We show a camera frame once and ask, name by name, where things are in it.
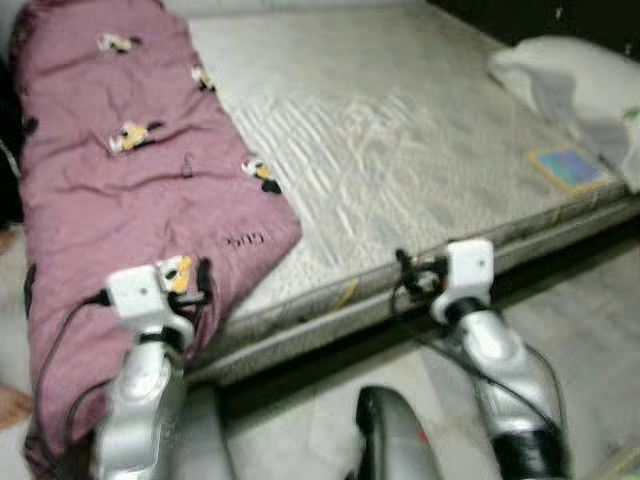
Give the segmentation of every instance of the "mattress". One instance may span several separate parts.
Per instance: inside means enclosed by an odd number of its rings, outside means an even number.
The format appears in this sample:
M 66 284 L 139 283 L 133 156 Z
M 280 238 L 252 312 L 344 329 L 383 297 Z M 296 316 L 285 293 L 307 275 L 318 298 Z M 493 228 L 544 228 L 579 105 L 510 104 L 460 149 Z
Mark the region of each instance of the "mattress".
M 237 381 L 389 317 L 394 250 L 484 235 L 498 272 L 640 212 L 526 160 L 570 144 L 492 82 L 502 45 L 430 5 L 192 18 L 194 45 L 303 239 L 233 311 L 193 381 Z

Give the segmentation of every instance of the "mauve quilt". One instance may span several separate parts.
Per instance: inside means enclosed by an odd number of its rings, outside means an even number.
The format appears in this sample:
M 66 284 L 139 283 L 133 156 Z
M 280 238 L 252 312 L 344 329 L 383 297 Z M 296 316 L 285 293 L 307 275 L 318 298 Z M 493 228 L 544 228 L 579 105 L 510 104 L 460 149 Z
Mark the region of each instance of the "mauve quilt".
M 295 245 L 297 219 L 222 109 L 185 22 L 160 3 L 41 0 L 21 18 L 16 80 L 33 127 L 21 181 L 36 266 L 32 379 L 65 316 L 110 273 L 177 255 L 193 259 L 192 270 L 199 258 L 212 262 L 214 301 L 198 322 L 190 360 Z M 74 401 L 113 378 L 129 346 L 111 309 L 88 306 L 74 318 L 26 442 L 38 478 L 51 476 L 52 460 L 65 452 Z M 101 420 L 104 400 L 98 390 L 81 403 L 75 441 Z

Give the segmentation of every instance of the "black cable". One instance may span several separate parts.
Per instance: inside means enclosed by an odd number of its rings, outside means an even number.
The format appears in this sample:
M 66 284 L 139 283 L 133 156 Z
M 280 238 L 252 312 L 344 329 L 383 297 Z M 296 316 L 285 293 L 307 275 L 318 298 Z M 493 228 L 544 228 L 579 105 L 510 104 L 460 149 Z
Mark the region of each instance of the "black cable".
M 60 343 L 62 342 L 62 339 L 67 331 L 67 328 L 75 318 L 76 314 L 82 308 L 92 304 L 108 305 L 109 299 L 107 297 L 106 292 L 104 290 L 101 290 L 98 294 L 85 298 L 69 311 L 69 313 L 67 314 L 67 316 L 62 322 L 60 330 L 58 330 L 58 333 L 53 342 L 53 345 L 49 349 L 49 352 L 47 353 L 47 356 L 45 357 L 44 362 L 42 363 L 42 367 L 40 368 L 40 371 L 38 372 L 38 377 L 36 379 L 36 386 L 33 394 L 33 398 L 34 398 L 33 404 L 34 404 L 34 414 L 35 414 L 34 417 L 36 421 L 36 427 L 42 441 L 42 453 L 44 454 L 45 459 L 47 460 L 47 462 L 49 462 L 50 465 L 57 465 L 57 461 L 47 443 L 47 437 L 44 431 L 44 423 L 42 421 L 42 412 L 40 409 L 40 401 L 41 401 L 40 396 L 42 394 L 44 380 L 49 370 L 49 367 L 51 366 L 51 361 L 53 360 L 54 355 L 56 354 L 56 352 L 58 351 L 58 348 L 60 347 Z M 63 478 L 60 476 L 61 472 L 59 471 L 58 468 L 54 468 L 53 474 L 57 478 Z
M 111 380 L 105 380 L 103 382 L 96 383 L 95 385 L 87 388 L 84 392 L 82 392 L 80 396 L 76 398 L 75 402 L 73 402 L 73 405 L 71 405 L 71 408 L 67 412 L 67 416 L 64 421 L 64 437 L 63 438 L 64 438 L 64 445 L 66 447 L 70 447 L 71 444 L 73 443 L 73 422 L 75 420 L 76 412 L 78 408 L 80 408 L 80 405 L 82 404 L 84 399 L 89 395 L 91 395 L 93 392 L 105 387 L 109 383 L 111 383 Z M 70 451 L 67 451 L 66 458 L 67 458 L 67 463 L 65 468 L 65 477 L 64 477 L 65 480 L 69 480 L 72 478 L 81 478 L 79 476 L 76 476 L 78 475 L 78 472 L 77 472 L 77 469 L 74 468 L 74 467 L 77 467 L 77 465 L 80 462 L 78 462 L 77 459 L 75 459 L 74 461 L 75 464 L 70 462 L 71 460 Z
M 551 362 L 545 357 L 539 350 L 536 350 L 532 345 L 525 342 L 525 347 L 527 350 L 538 359 L 540 363 L 542 363 L 545 367 L 545 371 L 551 377 L 551 383 L 553 384 L 553 389 L 555 391 L 556 403 L 558 405 L 558 416 L 560 419 L 560 428 L 564 432 L 565 437 L 567 437 L 567 405 L 564 399 L 564 395 L 562 394 L 562 388 L 560 388 L 560 381 L 558 380 L 558 375 L 556 371 L 551 366 Z
M 396 286 L 394 287 L 393 292 L 391 294 L 390 310 L 391 310 L 391 314 L 392 314 L 393 318 L 396 319 L 396 320 L 400 320 L 401 319 L 400 318 L 401 315 L 398 314 L 396 302 L 397 302 L 398 291 L 400 290 L 400 288 L 402 286 L 403 286 L 403 281 L 401 279 L 401 280 L 398 281 L 398 283 L 396 283 Z M 489 383 L 491 385 L 495 385 L 496 387 L 500 388 L 501 390 L 503 390 L 504 392 L 508 393 L 509 395 L 511 395 L 512 397 L 517 399 L 518 401 L 520 401 L 523 404 L 525 404 L 528 408 L 530 408 L 532 412 L 534 412 L 537 416 L 539 416 L 544 421 L 544 423 L 547 425 L 547 427 L 554 434 L 558 435 L 558 434 L 562 433 L 562 431 L 560 430 L 560 427 L 558 427 L 557 423 L 552 418 L 550 418 L 549 415 L 547 415 L 545 412 L 543 412 L 537 405 L 535 405 L 533 402 L 528 400 L 526 397 L 524 397 L 523 395 L 519 394 L 515 390 L 507 387 L 505 384 L 503 384 L 499 380 L 487 375 L 486 373 L 484 373 L 483 371 L 478 369 L 475 365 L 472 365 L 471 363 L 469 363 L 469 362 L 467 362 L 467 361 L 465 361 L 465 360 L 453 355 L 452 353 L 450 353 L 450 352 L 438 347 L 437 345 L 435 345 L 433 343 L 433 339 L 424 340 L 422 333 L 420 333 L 416 329 L 410 327 L 408 324 L 406 324 L 404 322 L 401 322 L 401 321 L 399 321 L 398 323 L 408 333 L 408 335 L 411 338 L 413 338 L 417 343 L 432 349 L 437 354 L 441 355 L 442 357 L 446 358 L 447 360 L 449 360 L 449 361 L 453 362 L 454 364 L 458 365 L 468 375 L 474 376 L 476 378 L 480 378 L 480 379 L 486 381 L 487 383 Z M 544 363 L 548 367 L 551 367 L 551 365 L 546 361 L 546 359 L 545 359 Z M 557 394 L 558 398 L 561 398 L 562 395 L 560 394 L 559 384 L 556 383 L 555 386 L 557 388 L 556 394 Z
M 198 326 L 200 325 L 200 320 L 202 320 L 202 317 L 204 315 L 204 308 L 206 305 L 198 305 L 196 307 L 196 311 L 193 315 L 193 330 L 194 332 L 198 330 Z

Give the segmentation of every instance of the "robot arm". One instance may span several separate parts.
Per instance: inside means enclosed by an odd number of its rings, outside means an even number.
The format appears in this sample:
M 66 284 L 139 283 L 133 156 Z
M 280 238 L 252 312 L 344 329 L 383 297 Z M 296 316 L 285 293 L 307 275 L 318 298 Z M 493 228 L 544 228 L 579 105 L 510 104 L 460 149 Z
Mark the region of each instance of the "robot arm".
M 200 292 L 171 295 L 158 265 L 112 274 L 111 305 L 134 335 L 123 367 L 111 384 L 109 414 L 96 442 L 97 476 L 102 480 L 171 478 L 171 436 L 186 398 L 182 354 L 191 345 L 191 322 L 175 307 L 211 300 L 205 285 L 210 264 L 198 272 Z
M 438 276 L 431 314 L 449 331 L 446 350 L 474 373 L 482 421 L 503 478 L 570 478 L 562 432 L 550 420 L 550 402 L 527 346 L 490 307 L 493 245 L 482 239 L 455 242 L 446 253 L 418 270 Z

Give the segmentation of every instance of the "pillow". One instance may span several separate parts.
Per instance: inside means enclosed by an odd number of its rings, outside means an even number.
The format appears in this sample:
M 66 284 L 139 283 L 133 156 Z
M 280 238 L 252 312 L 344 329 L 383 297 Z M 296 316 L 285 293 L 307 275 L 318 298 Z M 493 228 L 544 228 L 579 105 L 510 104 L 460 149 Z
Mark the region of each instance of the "pillow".
M 640 65 L 584 40 L 538 37 L 496 52 L 489 73 L 640 191 Z

